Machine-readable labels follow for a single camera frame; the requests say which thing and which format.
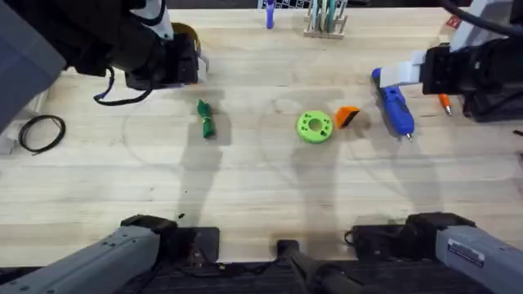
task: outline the green gear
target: green gear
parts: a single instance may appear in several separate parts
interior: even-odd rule
[[[310,110],[297,120],[296,131],[309,143],[322,143],[333,134],[333,120],[321,111]]]

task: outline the label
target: label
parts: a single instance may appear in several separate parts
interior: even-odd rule
[[[451,238],[449,239],[447,250],[457,256],[462,257],[466,261],[471,262],[473,265],[477,265],[481,268],[485,263],[485,254],[478,252],[477,250],[474,250],[469,246]]]

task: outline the coiled black cable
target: coiled black cable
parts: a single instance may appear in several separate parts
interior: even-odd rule
[[[51,119],[58,126],[58,128],[60,129],[60,131],[58,132],[58,135],[51,143],[49,143],[46,146],[43,146],[42,148],[31,148],[31,147],[27,146],[27,143],[26,143],[27,132],[29,131],[29,129],[32,126],[34,126],[38,122],[41,122],[44,119]],[[62,141],[62,139],[64,139],[65,130],[66,130],[65,121],[62,118],[59,118],[59,117],[57,117],[55,115],[51,115],[51,114],[39,115],[37,117],[31,118],[28,122],[26,122],[24,124],[24,126],[22,126],[22,128],[20,129],[20,132],[18,133],[18,142],[20,143],[20,146],[22,146],[22,148],[28,150],[29,152],[33,152],[33,155],[38,155],[42,152],[46,152],[48,150],[55,148],[60,143],[60,141]]]

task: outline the blue marker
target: blue marker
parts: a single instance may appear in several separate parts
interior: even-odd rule
[[[379,95],[382,97],[383,109],[396,132],[412,140],[414,118],[407,107],[405,97],[401,94],[398,86],[384,87],[383,89],[379,87],[381,72],[382,69],[373,70],[372,78]]]
[[[267,28],[272,29],[275,26],[275,0],[267,0]]]

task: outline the green object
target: green object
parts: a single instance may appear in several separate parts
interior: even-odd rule
[[[202,118],[203,124],[203,138],[208,139],[216,133],[214,129],[214,122],[212,121],[212,108],[209,103],[201,100],[198,101],[198,114]]]
[[[297,120],[296,131],[309,143],[322,143],[333,134],[333,120],[321,111],[310,110]]]

